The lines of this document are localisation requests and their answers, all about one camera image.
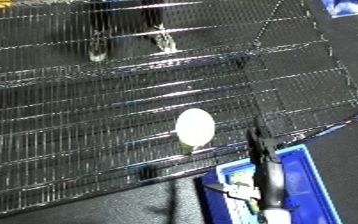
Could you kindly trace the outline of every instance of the metal wire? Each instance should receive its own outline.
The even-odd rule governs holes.
[[[164,9],[178,52],[144,38],[142,12],[153,7]],[[108,12],[111,29],[109,58],[99,63],[88,60],[95,12]],[[184,155],[173,129],[192,107],[213,115],[217,133]],[[288,136],[357,113],[358,89],[303,1],[0,9],[0,216],[244,158],[255,116]]]

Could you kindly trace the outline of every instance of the person's leg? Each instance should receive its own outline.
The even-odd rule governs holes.
[[[143,6],[153,6],[156,4],[163,4],[164,0],[142,0]],[[172,36],[165,31],[163,24],[163,8],[150,7],[143,10],[143,16],[146,20],[148,31],[148,38],[157,45],[162,51],[172,53],[176,51],[176,43]]]
[[[163,4],[164,0],[142,0],[143,6],[152,6],[156,4]],[[162,24],[162,8],[146,8],[143,10],[143,16],[146,20],[146,25],[149,28],[159,27]]]
[[[110,27],[107,10],[107,2],[94,0],[90,3],[92,39],[89,45],[89,59],[93,62],[107,58],[107,37]]]

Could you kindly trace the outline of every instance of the white sneaker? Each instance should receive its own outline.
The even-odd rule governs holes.
[[[163,25],[154,26],[150,29],[150,32],[156,32],[155,34],[149,34],[147,37],[165,53],[174,53],[177,51],[175,40],[172,36],[165,31]]]
[[[107,39],[104,31],[93,31],[88,53],[89,60],[93,62],[101,62],[107,59]]]

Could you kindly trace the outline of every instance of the blue object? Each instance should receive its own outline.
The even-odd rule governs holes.
[[[324,184],[305,145],[297,145],[277,152],[286,175],[287,208],[293,224],[341,224]],[[228,182],[236,172],[254,171],[249,159],[217,166],[202,177],[203,184]],[[215,224],[258,224],[245,201],[229,198],[220,192],[204,188]]]
[[[358,0],[322,0],[332,17],[358,15]]]

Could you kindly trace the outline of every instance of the blue tray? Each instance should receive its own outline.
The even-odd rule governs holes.
[[[288,197],[286,207],[299,206],[292,213],[293,224],[341,224],[316,166],[305,145],[279,150],[284,164]],[[203,184],[229,182],[229,176],[241,171],[253,172],[249,159],[217,166],[202,177]],[[258,224],[247,203],[204,188],[212,219],[216,224]]]
[[[358,15],[358,0],[321,0],[331,17]]]

